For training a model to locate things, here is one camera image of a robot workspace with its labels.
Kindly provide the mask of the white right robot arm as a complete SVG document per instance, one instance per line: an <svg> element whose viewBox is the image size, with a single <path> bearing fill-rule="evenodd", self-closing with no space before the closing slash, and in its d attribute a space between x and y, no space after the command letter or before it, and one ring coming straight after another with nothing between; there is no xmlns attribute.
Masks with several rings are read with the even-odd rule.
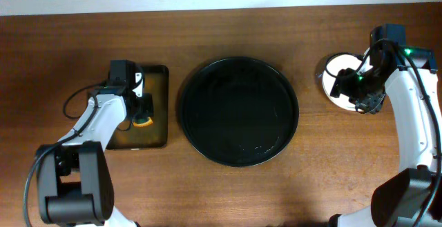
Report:
<svg viewBox="0 0 442 227"><path fill-rule="evenodd" d="M322 78L338 107L376 114L388 98L398 134L398 174L379 186L368 207L334 215L328 226L441 225L441 110L431 50L382 40L365 54L330 56Z"/></svg>

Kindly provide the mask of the cream white plate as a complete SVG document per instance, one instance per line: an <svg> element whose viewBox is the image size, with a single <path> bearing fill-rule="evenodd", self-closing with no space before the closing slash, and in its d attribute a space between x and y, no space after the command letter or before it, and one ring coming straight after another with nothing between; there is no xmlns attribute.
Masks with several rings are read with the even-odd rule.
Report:
<svg viewBox="0 0 442 227"><path fill-rule="evenodd" d="M355 54L339 52L333 54L326 60L325 67L333 75L337 75L341 70L345 70L347 68L352 70L357 69L357 67L362 64L361 59L362 57L359 59L358 55ZM366 108L363 109L362 104L359 107L356 107L356 104L352 103L347 95L340 94L338 97L332 96L332 90L334 89L336 78L331 76L326 70L323 72L321 82L327 98L339 108L361 114L376 114L382 108L385 93L382 93L379 97L375 96L375 104L373 106L366 106Z"/></svg>

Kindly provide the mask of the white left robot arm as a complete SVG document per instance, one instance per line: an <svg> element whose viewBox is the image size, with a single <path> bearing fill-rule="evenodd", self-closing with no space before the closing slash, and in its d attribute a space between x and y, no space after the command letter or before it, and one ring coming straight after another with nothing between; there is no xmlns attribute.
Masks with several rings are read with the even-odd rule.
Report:
<svg viewBox="0 0 442 227"><path fill-rule="evenodd" d="M143 113L141 86L98 86L83 115L58 142L39 147L29 178L37 180L39 214L58 226L137 226L116 207L105 149L123 121Z"/></svg>

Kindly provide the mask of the orange green scrub sponge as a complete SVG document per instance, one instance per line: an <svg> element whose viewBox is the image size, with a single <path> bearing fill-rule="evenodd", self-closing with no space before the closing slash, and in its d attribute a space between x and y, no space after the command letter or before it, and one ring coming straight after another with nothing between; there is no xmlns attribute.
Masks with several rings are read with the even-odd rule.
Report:
<svg viewBox="0 0 442 227"><path fill-rule="evenodd" d="M137 117L133 120L133 126L136 128L144 128L153 124L151 117Z"/></svg>

